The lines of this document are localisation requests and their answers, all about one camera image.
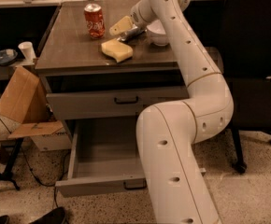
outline cardboard box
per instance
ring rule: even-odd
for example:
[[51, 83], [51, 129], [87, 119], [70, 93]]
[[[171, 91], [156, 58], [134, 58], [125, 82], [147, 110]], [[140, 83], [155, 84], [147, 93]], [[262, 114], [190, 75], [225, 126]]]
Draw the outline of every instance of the cardboard box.
[[48, 121], [45, 95], [39, 77], [23, 67], [16, 68], [0, 98], [0, 115], [21, 124], [9, 138], [30, 136], [41, 151], [70, 149], [63, 124]]
[[71, 141], [60, 121], [24, 123], [9, 138], [28, 134], [40, 151], [70, 149]]

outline sponge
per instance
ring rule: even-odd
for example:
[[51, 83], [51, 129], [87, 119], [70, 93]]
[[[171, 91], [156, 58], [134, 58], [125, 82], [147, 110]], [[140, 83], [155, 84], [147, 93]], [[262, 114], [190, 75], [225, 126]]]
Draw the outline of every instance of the sponge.
[[102, 43], [101, 49], [107, 56], [114, 58], [117, 63], [133, 56], [133, 49], [117, 39], [112, 39]]
[[111, 35], [119, 35], [133, 28], [132, 19], [128, 16], [123, 17], [115, 25], [109, 28], [109, 33]]

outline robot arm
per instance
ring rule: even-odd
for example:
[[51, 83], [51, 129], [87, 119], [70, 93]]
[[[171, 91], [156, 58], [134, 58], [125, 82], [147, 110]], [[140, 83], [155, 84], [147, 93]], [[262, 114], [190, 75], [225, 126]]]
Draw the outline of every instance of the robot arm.
[[131, 10], [135, 25], [159, 19], [178, 60], [189, 99], [146, 108], [136, 139], [158, 223], [221, 223], [192, 144], [221, 132], [233, 100], [216, 64], [185, 20], [190, 0], [142, 0]]

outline drawer handle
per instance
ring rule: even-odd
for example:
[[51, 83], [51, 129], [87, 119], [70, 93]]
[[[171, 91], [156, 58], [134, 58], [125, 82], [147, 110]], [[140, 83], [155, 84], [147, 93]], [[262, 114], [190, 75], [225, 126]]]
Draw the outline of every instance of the drawer handle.
[[138, 97], [136, 96], [134, 101], [120, 101], [118, 98], [114, 98], [114, 102], [117, 105], [129, 105], [129, 104], [136, 104], [138, 102]]
[[143, 179], [143, 186], [141, 186], [141, 187], [132, 187], [132, 188], [131, 187], [127, 187], [126, 182], [124, 182], [123, 185], [124, 185], [124, 188], [126, 190], [139, 190], [139, 189], [145, 189], [147, 187], [147, 182], [146, 182], [145, 179]]

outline drawer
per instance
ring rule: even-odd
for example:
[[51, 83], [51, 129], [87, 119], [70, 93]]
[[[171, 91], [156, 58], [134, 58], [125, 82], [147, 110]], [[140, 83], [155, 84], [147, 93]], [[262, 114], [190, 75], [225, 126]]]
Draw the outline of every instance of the drawer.
[[116, 68], [111, 66], [110, 70], [100, 70], [96, 68], [93, 74], [55, 74], [45, 76], [44, 84], [49, 92], [85, 92], [85, 91], [112, 91], [130, 90], [155, 87], [184, 86], [182, 74], [175, 63], [162, 70], [160, 67], [136, 69], [127, 68], [120, 65]]
[[47, 95], [54, 116], [60, 120], [133, 116], [146, 106], [187, 97], [184, 86]]
[[67, 180], [56, 188], [65, 197], [146, 187], [136, 144], [136, 116], [77, 120]]

